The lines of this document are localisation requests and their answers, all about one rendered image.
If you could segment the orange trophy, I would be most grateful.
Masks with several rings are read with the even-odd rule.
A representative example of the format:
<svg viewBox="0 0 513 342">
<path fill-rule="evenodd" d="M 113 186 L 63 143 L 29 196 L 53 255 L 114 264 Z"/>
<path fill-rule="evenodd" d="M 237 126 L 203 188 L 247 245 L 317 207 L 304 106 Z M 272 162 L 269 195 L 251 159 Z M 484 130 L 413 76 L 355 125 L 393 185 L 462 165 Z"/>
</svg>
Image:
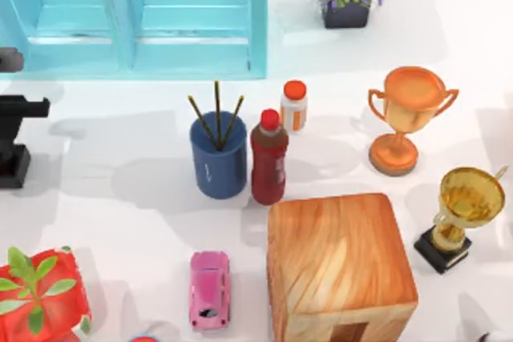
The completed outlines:
<svg viewBox="0 0 513 342">
<path fill-rule="evenodd" d="M 368 91 L 371 111 L 393 130 L 370 145 L 372 165 L 384 175 L 403 176 L 418 161 L 418 149 L 407 138 L 446 111 L 457 99 L 458 89 L 446 89 L 441 78 L 420 66 L 400 66 L 385 78 L 384 90 Z"/>
</svg>

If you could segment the blue cup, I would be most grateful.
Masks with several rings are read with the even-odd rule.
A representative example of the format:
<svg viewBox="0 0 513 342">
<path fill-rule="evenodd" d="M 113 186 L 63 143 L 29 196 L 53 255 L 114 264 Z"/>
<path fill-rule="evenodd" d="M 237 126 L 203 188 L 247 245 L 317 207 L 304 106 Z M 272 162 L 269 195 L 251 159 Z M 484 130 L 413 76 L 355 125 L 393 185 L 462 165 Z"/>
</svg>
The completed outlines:
<svg viewBox="0 0 513 342">
<path fill-rule="evenodd" d="M 218 151 L 199 120 L 190 128 L 189 138 L 196 184 L 207 196 L 229 199 L 241 193 L 247 183 L 247 131 L 237 117 L 222 151 Z"/>
</svg>

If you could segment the light blue rack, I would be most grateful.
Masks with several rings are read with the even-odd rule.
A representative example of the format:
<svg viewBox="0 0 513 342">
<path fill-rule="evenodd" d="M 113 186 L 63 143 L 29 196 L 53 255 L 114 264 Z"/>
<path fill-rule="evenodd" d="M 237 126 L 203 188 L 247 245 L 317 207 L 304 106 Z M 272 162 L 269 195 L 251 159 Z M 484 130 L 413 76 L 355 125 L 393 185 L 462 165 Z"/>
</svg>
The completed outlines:
<svg viewBox="0 0 513 342">
<path fill-rule="evenodd" d="M 267 73 L 268 0 L 0 0 L 18 79 L 251 79 Z"/>
</svg>

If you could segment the red bottle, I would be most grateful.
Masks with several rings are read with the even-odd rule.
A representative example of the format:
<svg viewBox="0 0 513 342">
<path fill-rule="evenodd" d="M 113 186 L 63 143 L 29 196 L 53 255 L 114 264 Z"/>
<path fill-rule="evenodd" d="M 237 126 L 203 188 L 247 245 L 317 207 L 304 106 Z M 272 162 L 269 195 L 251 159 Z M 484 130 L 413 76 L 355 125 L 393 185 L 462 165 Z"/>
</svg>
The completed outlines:
<svg viewBox="0 0 513 342">
<path fill-rule="evenodd" d="M 289 145 L 289 135 L 276 110 L 262 111 L 260 122 L 252 129 L 250 143 L 252 196 L 269 206 L 280 201 L 285 193 L 285 154 Z"/>
</svg>

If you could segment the green plant red pot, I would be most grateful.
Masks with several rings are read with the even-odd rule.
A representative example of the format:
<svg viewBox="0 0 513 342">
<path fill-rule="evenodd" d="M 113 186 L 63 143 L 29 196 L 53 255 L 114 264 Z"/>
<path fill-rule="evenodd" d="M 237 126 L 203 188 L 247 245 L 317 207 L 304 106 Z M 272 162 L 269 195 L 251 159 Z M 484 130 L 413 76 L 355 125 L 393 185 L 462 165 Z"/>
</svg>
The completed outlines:
<svg viewBox="0 0 513 342">
<path fill-rule="evenodd" d="M 0 267 L 0 342 L 88 342 L 91 309 L 70 247 L 25 255 L 11 246 Z"/>
</svg>

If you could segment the pink toy car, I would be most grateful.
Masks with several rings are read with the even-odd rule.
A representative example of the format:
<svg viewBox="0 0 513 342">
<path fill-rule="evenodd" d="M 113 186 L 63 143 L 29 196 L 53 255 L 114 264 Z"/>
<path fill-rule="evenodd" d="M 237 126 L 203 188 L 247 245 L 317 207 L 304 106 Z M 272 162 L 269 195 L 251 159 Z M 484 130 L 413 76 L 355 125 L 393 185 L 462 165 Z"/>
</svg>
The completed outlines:
<svg viewBox="0 0 513 342">
<path fill-rule="evenodd" d="M 223 251 L 195 252 L 189 270 L 189 323 L 195 331 L 226 328 L 231 314 L 231 274 Z"/>
</svg>

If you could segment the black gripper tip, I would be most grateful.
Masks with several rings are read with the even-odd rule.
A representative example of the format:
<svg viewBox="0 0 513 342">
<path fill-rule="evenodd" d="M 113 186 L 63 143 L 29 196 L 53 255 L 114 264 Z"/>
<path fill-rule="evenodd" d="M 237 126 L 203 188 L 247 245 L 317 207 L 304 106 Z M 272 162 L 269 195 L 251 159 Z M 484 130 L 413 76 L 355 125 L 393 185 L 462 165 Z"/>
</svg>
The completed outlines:
<svg viewBox="0 0 513 342">
<path fill-rule="evenodd" d="M 0 47 L 0 73 L 17 73 L 23 70 L 23 54 L 15 47 Z"/>
</svg>

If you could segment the wooden block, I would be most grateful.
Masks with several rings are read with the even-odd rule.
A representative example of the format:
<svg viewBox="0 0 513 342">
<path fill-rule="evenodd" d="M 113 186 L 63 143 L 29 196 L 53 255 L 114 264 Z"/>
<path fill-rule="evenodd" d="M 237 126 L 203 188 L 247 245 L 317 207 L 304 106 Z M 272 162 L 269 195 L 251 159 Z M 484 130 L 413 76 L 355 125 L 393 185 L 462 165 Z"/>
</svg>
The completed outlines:
<svg viewBox="0 0 513 342">
<path fill-rule="evenodd" d="M 398 342 L 418 304 L 382 193 L 272 205 L 267 276 L 275 342 Z"/>
</svg>

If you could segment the gold trophy black base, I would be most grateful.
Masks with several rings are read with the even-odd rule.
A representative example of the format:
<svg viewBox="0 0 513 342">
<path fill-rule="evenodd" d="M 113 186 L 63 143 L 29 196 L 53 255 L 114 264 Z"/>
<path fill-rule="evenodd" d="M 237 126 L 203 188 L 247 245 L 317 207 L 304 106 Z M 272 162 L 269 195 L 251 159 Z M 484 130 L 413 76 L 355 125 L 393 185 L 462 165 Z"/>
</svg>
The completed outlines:
<svg viewBox="0 0 513 342">
<path fill-rule="evenodd" d="M 491 175 L 475 167 L 448 171 L 439 187 L 439 209 L 434 225 L 424 231 L 414 248 L 439 274 L 464 260 L 472 245 L 465 230 L 491 222 L 504 208 L 500 179 L 508 167 Z"/>
</svg>

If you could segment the white bottle orange cap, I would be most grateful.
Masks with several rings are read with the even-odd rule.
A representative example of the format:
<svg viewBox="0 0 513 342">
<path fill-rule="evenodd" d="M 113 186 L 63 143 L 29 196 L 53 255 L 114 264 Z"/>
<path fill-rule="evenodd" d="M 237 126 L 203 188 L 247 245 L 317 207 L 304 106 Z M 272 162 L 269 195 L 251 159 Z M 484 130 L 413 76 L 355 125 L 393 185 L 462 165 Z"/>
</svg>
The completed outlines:
<svg viewBox="0 0 513 342">
<path fill-rule="evenodd" d="M 307 88 L 301 80 L 289 80 L 284 84 L 280 103 L 281 125 L 288 133 L 303 129 L 307 116 Z"/>
</svg>

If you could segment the thin brown stick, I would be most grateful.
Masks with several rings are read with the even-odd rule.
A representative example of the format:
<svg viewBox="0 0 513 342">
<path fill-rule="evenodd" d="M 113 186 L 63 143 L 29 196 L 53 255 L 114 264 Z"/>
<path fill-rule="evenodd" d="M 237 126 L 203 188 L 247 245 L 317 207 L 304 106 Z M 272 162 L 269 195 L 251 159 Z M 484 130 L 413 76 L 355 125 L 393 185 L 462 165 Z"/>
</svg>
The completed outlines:
<svg viewBox="0 0 513 342">
<path fill-rule="evenodd" d="M 225 134 L 224 134 L 221 148 L 224 148 L 226 143 L 227 143 L 227 141 L 228 141 L 228 138 L 229 138 L 229 136 L 231 134 L 232 128 L 233 128 L 233 126 L 235 124 L 236 118 L 237 118 L 237 116 L 239 114 L 239 110 L 240 110 L 240 107 L 241 107 L 243 101 L 244 101 L 244 96 L 241 95 L 238 98 L 238 101 L 237 101 L 237 104 L 236 104 L 236 108 L 235 108 L 234 112 L 232 113 L 232 117 L 231 117 L 230 123 L 228 125 L 228 128 L 227 128 Z"/>
<path fill-rule="evenodd" d="M 220 110 L 220 83 L 219 80 L 214 81 L 214 95 L 215 95 L 215 107 L 216 107 L 216 129 L 217 129 L 217 137 L 216 137 L 216 149 L 221 151 L 223 139 L 221 134 L 221 110 Z"/>
<path fill-rule="evenodd" d="M 203 114 L 200 112 L 198 106 L 196 105 L 196 102 L 195 102 L 194 98 L 191 95 L 188 96 L 188 101 L 190 102 L 193 110 L 195 111 L 195 113 L 197 115 L 197 118 L 199 119 L 201 125 L 203 126 L 206 134 L 210 138 L 213 146 L 217 149 L 218 148 L 218 141 L 217 141 L 216 137 L 213 135 L 212 130 L 210 129 L 210 127 L 207 124 L 207 122 L 205 121 Z"/>
</svg>

